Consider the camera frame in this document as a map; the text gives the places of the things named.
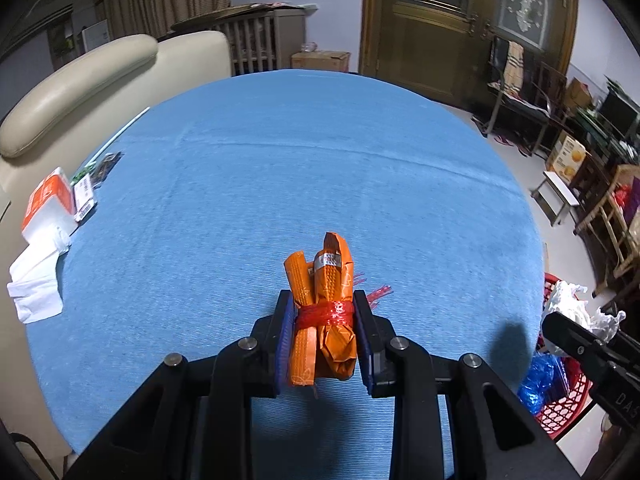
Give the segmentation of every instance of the tile floor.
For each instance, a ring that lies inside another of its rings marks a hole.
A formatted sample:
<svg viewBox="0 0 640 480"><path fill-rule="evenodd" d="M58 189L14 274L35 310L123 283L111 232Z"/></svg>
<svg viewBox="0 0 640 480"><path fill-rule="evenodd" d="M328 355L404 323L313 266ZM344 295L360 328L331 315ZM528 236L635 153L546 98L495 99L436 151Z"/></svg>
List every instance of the tile floor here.
<svg viewBox="0 0 640 480"><path fill-rule="evenodd" d="M475 131L478 130L471 120L470 113L449 106L445 106L445 108L469 124ZM596 287L596 277L582 239L574 235L575 221L568 216L563 224L551 227L551 222L545 212L530 196L531 191L539 186L543 180L544 159L539 156L523 156L516 146L504 146L496 142L492 136L486 142L500 156L522 187L540 231L540 237L547 245L549 272L567 282L586 286L589 289L588 293L582 295L581 299L589 301L589 311L595 310L609 301L612 293L608 290L597 298L591 297L591 292ZM554 211L558 211L561 206L560 199L552 190L545 188L546 186L543 186L541 189L542 196ZM601 436L600 423L603 415L604 410L600 406L595 406L558 443L562 452L580 474L584 472L589 460L598 449Z"/></svg>

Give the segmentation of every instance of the purple cloth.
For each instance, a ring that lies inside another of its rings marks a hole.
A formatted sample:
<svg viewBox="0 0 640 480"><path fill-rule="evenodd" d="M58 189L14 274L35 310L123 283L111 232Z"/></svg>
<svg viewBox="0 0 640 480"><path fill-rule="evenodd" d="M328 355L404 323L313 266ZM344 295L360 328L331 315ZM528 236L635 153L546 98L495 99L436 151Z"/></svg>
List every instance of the purple cloth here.
<svg viewBox="0 0 640 480"><path fill-rule="evenodd" d="M638 206L640 206L640 179L635 176L631 186L631 192L626 199L625 208L623 209L626 225L631 224Z"/></svg>

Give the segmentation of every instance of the white stool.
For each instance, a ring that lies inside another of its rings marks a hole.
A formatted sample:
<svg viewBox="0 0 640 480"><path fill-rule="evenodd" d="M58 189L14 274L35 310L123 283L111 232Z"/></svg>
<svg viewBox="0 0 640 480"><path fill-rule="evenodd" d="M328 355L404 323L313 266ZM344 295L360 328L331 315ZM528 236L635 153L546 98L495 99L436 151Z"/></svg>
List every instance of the white stool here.
<svg viewBox="0 0 640 480"><path fill-rule="evenodd" d="M558 211L556 216L552 219L551 225L554 226L556 224L561 224L566 217L566 214L569 212L569 209L578 205L578 200L571 192L571 190L569 190L566 184L562 181L562 179L553 171L543 171L542 174L545 176L545 179L536 189L531 192L531 196L534 200L539 199L540 197L542 197L542 195L540 195L540 188L545 184L545 182L549 184L549 187L553 189L556 192L556 195L558 195L562 200L562 207L560 208L560 211Z"/></svg>

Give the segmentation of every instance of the blue tablecloth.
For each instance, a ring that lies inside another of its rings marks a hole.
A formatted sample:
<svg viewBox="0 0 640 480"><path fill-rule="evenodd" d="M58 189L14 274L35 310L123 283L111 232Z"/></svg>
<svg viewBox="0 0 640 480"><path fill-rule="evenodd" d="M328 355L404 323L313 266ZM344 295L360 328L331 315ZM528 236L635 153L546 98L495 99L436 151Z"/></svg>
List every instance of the blue tablecloth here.
<svg viewBox="0 0 640 480"><path fill-rule="evenodd" d="M397 333L475 352L511 388L523 378L542 244L510 172L439 104L355 75L260 73L154 107L113 150L124 157L61 262L64 310L27 326L77 452L164 355L247 335L287 288L286 256L311 258L326 231L347 240L366 290L392 286L376 313ZM386 478L393 400L367 397L358 369L319 380L318 396L254 401L258 478Z"/></svg>

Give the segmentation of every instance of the silver screw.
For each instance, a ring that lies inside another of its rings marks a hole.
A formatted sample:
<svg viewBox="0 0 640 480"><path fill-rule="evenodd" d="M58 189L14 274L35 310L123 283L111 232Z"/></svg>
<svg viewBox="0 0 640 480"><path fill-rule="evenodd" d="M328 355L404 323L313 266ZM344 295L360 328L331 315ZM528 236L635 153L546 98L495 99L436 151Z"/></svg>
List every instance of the silver screw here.
<svg viewBox="0 0 640 480"><path fill-rule="evenodd" d="M482 358L476 354L464 354L462 362L471 368L478 368L482 364Z"/></svg>
<svg viewBox="0 0 640 480"><path fill-rule="evenodd" d="M409 348L409 340L401 335L392 337L389 344L396 350L405 350L406 348Z"/></svg>
<svg viewBox="0 0 640 480"><path fill-rule="evenodd" d="M171 352L164 356L162 362L167 366L177 366L182 362L182 356L176 352Z"/></svg>
<svg viewBox="0 0 640 480"><path fill-rule="evenodd" d="M242 350L253 350L258 346L258 342L251 336L243 337L240 341L238 341L238 346Z"/></svg>

